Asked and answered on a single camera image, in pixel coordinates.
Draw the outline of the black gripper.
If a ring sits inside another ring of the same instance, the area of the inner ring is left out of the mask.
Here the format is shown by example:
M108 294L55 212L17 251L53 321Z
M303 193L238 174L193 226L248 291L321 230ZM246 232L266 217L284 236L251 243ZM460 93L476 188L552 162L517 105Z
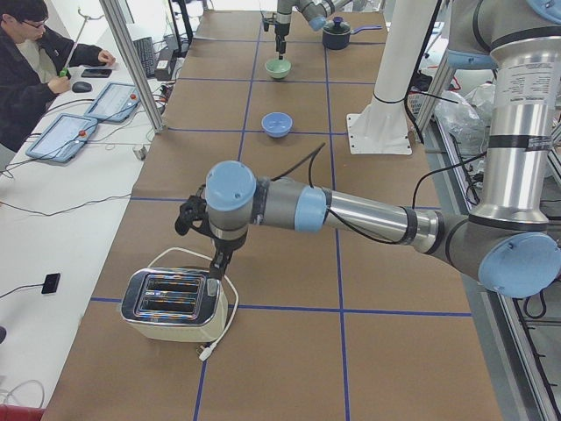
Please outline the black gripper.
M233 253L240 249L245 242L245 234L235 239L220 239L215 237L212 240L212 244L215 247L215 255L209 264L210 279L220 282L224 279Z
M261 17L262 17L263 30L265 32L268 32L270 27L268 17L266 17L264 14L262 14ZM281 23L281 22L275 23L275 36L276 36L275 45L276 45L276 52L278 54L279 60L282 60L284 58L284 54L286 52L286 41L284 38L289 35L289 30L290 30L289 23Z

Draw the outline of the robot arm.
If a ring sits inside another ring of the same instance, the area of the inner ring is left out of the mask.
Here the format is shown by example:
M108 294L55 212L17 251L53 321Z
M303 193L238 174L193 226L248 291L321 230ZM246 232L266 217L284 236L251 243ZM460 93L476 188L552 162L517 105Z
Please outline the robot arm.
M327 17L342 10L351 0L278 0L276 12L270 17L262 15L263 30L274 28L275 51L278 59L283 60L286 53L286 37L289 35L293 10L302 14L313 31L319 31L327 22Z
M380 201L285 176L258 178L241 162L223 161L205 185L203 224L216 249L210 275L223 277L250 225L296 232L327 225L411 246L504 296L523 298L549 286L560 272L560 248L539 200L560 80L560 4L457 1L449 55L455 67L498 72L482 196L468 215L394 204L416 187L405 144L374 147L368 185Z

